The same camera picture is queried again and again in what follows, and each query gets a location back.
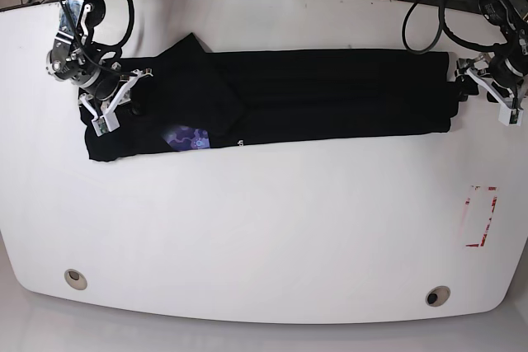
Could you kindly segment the black t-shirt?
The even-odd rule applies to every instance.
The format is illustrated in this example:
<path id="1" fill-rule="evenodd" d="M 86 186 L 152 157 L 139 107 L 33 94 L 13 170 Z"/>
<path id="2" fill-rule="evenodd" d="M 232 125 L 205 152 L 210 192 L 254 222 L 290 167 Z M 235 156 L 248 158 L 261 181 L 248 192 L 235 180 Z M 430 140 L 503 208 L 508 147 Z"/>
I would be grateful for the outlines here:
<path id="1" fill-rule="evenodd" d="M 119 106 L 119 128 L 86 127 L 88 156 L 112 162 L 183 152 L 332 138 L 446 133 L 464 98 L 446 52 L 303 49 L 212 53 L 187 35 L 155 57 Z"/>

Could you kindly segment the red tape rectangle marking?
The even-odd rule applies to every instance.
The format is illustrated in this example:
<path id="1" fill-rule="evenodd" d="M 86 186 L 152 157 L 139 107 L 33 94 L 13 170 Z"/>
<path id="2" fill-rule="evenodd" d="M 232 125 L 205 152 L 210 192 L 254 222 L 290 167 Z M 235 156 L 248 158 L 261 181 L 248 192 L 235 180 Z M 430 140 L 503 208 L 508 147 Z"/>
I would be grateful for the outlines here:
<path id="1" fill-rule="evenodd" d="M 462 242 L 465 247 L 483 247 L 497 204 L 496 186 L 472 185 L 464 206 Z"/>

